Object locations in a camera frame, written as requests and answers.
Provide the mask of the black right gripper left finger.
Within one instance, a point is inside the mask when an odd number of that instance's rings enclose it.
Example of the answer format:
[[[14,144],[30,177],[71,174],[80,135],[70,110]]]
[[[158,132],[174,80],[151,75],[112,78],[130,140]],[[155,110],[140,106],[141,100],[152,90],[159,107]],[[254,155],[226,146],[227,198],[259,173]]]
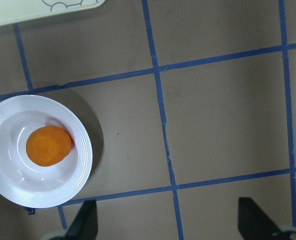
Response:
[[[66,240],[95,240],[98,234],[96,200],[85,201],[65,234]]]

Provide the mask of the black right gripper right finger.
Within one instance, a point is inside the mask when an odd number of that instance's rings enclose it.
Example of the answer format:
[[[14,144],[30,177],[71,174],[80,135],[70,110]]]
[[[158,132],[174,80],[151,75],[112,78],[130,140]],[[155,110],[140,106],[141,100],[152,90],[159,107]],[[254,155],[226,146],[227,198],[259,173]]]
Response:
[[[238,230],[244,240],[274,240],[280,228],[250,198],[238,201]]]

